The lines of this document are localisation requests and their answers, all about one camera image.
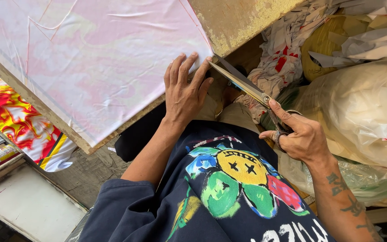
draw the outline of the scissors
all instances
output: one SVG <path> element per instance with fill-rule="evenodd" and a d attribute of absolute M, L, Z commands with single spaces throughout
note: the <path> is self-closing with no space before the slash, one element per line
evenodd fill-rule
<path fill-rule="evenodd" d="M 270 95 L 267 93 L 264 93 L 259 87 L 257 87 L 253 82 L 251 82 L 247 77 L 245 77 L 243 74 L 241 74 L 235 67 L 233 67 L 231 64 L 229 64 L 226 60 L 224 60 L 222 57 L 218 56 L 214 53 L 214 55 L 219 59 L 219 61 L 226 67 L 226 69 L 229 70 L 226 71 L 222 67 L 216 65 L 215 63 L 209 61 L 210 65 L 216 69 L 220 74 L 222 74 L 224 77 L 226 77 L 228 80 L 230 80 L 234 85 L 239 87 L 241 90 L 245 91 L 249 96 L 253 97 L 256 101 L 258 101 L 262 106 L 264 106 L 268 112 L 268 114 L 271 117 L 271 120 L 273 124 L 277 128 L 277 133 L 274 136 L 274 142 L 276 143 L 276 146 L 279 150 L 286 153 L 282 149 L 279 143 L 280 136 L 282 135 L 289 135 L 290 133 L 293 133 L 293 129 L 286 125 L 285 123 L 280 123 L 277 119 L 276 114 L 271 109 L 269 102 L 273 99 Z M 287 110 L 290 114 L 298 114 L 303 116 L 300 112 L 295 110 Z"/>

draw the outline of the arm tattoo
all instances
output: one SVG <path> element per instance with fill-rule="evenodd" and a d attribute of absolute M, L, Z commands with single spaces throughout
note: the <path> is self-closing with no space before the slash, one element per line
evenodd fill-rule
<path fill-rule="evenodd" d="M 374 241 L 383 241 L 383 238 L 380 237 L 380 235 L 377 233 L 376 229 L 374 228 L 374 225 L 368 220 L 367 216 L 365 216 L 365 224 L 359 224 L 356 226 L 356 228 L 366 228 L 371 234 L 371 237 L 374 239 Z"/>
<path fill-rule="evenodd" d="M 335 196 L 340 192 L 349 189 L 347 184 L 344 182 L 343 177 L 342 176 L 338 177 L 334 172 L 332 172 L 329 176 L 327 176 L 326 179 L 328 179 L 329 184 L 336 185 L 335 187 L 332 188 L 332 196 Z"/>
<path fill-rule="evenodd" d="M 348 206 L 347 208 L 342 208 L 340 210 L 343 212 L 350 211 L 350 212 L 352 212 L 353 216 L 358 217 L 359 214 L 361 214 L 364 211 L 364 208 L 362 207 L 362 205 L 358 202 L 358 200 L 356 198 L 355 198 L 355 201 L 353 201 L 349 195 L 347 195 L 347 197 L 349 198 L 351 205 Z"/>

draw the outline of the cartoon flower print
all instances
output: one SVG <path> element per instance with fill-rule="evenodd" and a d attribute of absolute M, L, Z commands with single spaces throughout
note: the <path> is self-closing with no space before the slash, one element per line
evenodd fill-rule
<path fill-rule="evenodd" d="M 259 155 L 223 144 L 197 147 L 186 167 L 191 179 L 205 173 L 201 201 L 217 218 L 232 217 L 243 199 L 258 216 L 272 218 L 282 201 L 294 214 L 309 214 L 301 198 L 281 181 L 277 171 Z"/>

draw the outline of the forearm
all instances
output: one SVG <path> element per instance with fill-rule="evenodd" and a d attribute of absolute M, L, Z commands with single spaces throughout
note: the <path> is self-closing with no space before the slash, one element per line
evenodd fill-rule
<path fill-rule="evenodd" d="M 157 188 L 171 151 L 184 129 L 185 127 L 164 118 L 152 139 L 132 161 L 121 179 L 146 180 Z"/>
<path fill-rule="evenodd" d="M 332 156 L 326 160 L 309 167 L 319 219 L 337 241 L 383 241 L 344 182 L 337 160 Z"/>

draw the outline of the wooden table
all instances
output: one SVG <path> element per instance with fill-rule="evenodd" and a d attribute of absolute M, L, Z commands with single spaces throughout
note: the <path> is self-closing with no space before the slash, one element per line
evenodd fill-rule
<path fill-rule="evenodd" d="M 303 0 L 189 0 L 218 55 L 225 57 L 256 36 Z M 92 154 L 165 100 L 160 96 L 97 146 L 91 147 L 68 124 L 0 63 L 0 77 L 48 118 L 86 154 Z"/>

